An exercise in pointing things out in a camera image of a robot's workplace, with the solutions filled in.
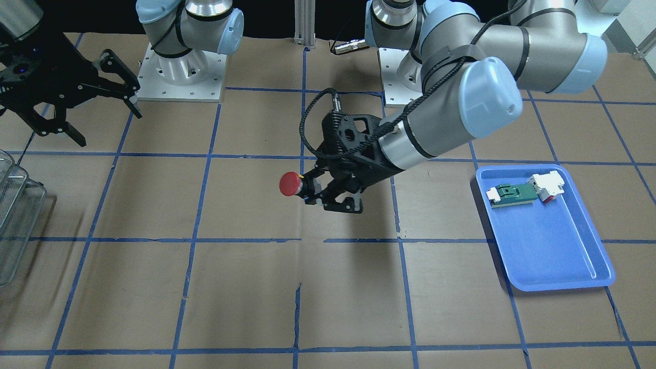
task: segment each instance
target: green terminal block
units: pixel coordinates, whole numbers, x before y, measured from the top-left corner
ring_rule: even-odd
[[[486,194],[492,207],[530,204],[538,198],[532,184],[500,184]]]

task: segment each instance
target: blue tray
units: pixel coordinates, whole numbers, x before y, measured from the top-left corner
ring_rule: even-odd
[[[493,209],[485,192],[491,187],[526,183],[533,174],[557,171],[565,193],[548,204]],[[504,268],[522,291],[609,286],[615,270],[590,215],[567,170],[555,164],[499,165],[476,171]]]

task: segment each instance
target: blue joint cap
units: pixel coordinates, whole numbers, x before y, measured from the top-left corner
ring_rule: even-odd
[[[182,0],[136,0],[136,13],[141,24],[157,22],[174,12]]]
[[[244,33],[244,14],[241,10],[234,8],[228,18],[223,35],[218,42],[217,54],[234,54],[241,44],[241,36]]]
[[[367,2],[367,10],[365,11],[365,43],[370,47],[376,46],[376,40],[373,37],[373,28],[371,27],[371,3],[373,0]]]
[[[588,36],[583,54],[567,78],[551,93],[577,94],[589,89],[602,76],[608,59],[606,43],[595,35]]]
[[[458,98],[462,123],[477,139],[512,123],[523,110],[512,73],[494,56],[472,63],[465,71]]]
[[[469,5],[464,3],[452,3],[449,0],[426,0],[424,3],[424,13],[426,14],[426,18],[421,25],[421,32],[419,33],[419,50],[424,47],[424,41],[426,41],[428,34],[435,27],[439,26],[440,23],[452,16],[458,14],[471,14],[479,21],[481,20],[481,18],[478,17],[478,14],[476,14],[476,11],[474,11]]]

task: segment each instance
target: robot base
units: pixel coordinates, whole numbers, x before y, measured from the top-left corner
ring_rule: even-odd
[[[380,76],[385,91],[385,106],[389,108],[405,106],[422,95],[421,92],[408,88],[399,76],[399,66],[407,53],[407,50],[379,49]]]
[[[219,102],[223,92],[223,81],[226,74],[226,59],[223,54],[203,51],[207,57],[209,69],[205,78],[191,85],[171,85],[158,75],[154,51],[150,45],[146,49],[144,61],[139,70],[141,89],[136,93],[143,101],[188,101],[188,102]]]

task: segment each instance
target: red cap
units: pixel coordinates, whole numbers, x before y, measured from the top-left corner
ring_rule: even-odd
[[[287,172],[280,178],[280,192],[285,196],[294,196],[298,194],[303,187],[300,175],[295,172]]]

